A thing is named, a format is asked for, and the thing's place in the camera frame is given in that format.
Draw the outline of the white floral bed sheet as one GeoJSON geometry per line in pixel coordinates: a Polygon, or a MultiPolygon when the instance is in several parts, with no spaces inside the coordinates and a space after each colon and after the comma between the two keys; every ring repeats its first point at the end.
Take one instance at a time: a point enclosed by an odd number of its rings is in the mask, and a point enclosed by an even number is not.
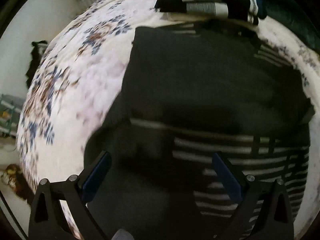
{"type": "MultiPolygon", "coordinates": [[[[160,27],[200,20],[153,9],[156,0],[97,0],[48,45],[23,105],[17,149],[25,179],[36,192],[39,181],[67,179],[84,167],[84,148],[120,91],[129,62],[135,27],[160,27]]],[[[293,186],[295,239],[300,239],[319,213],[319,55],[290,29],[267,16],[258,37],[279,49],[301,71],[304,92],[315,105],[307,178],[293,186]]]]}

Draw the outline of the black white striped garment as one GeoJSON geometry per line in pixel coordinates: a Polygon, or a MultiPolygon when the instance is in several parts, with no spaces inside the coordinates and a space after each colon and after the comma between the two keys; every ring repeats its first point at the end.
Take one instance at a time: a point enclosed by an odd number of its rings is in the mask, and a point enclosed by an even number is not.
{"type": "Polygon", "coordinates": [[[240,180],[283,180],[297,217],[315,113],[300,72],[240,27],[139,27],[120,93],[85,148],[112,163],[89,210],[107,237],[231,236],[240,180]]]}

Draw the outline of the green metal rack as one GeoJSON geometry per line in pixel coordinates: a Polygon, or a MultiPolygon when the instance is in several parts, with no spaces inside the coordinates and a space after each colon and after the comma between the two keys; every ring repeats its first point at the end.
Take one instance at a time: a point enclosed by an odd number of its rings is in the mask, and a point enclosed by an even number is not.
{"type": "Polygon", "coordinates": [[[22,98],[1,94],[1,134],[16,137],[23,103],[22,98]]]}

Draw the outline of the folded black grey striped clothes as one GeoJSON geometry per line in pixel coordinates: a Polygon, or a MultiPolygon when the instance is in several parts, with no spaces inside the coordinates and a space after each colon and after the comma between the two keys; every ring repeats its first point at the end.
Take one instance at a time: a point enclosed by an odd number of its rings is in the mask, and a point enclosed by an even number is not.
{"type": "Polygon", "coordinates": [[[157,0],[160,12],[209,15],[258,25],[267,17],[262,0],[157,0]]]}

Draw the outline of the brown object on floor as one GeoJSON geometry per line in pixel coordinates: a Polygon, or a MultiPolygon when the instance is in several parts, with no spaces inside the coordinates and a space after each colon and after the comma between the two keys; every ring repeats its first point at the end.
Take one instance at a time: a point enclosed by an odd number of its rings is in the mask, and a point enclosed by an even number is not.
{"type": "Polygon", "coordinates": [[[33,201],[34,193],[30,189],[22,170],[18,165],[8,165],[1,175],[1,180],[21,199],[26,200],[28,203],[33,201]]]}

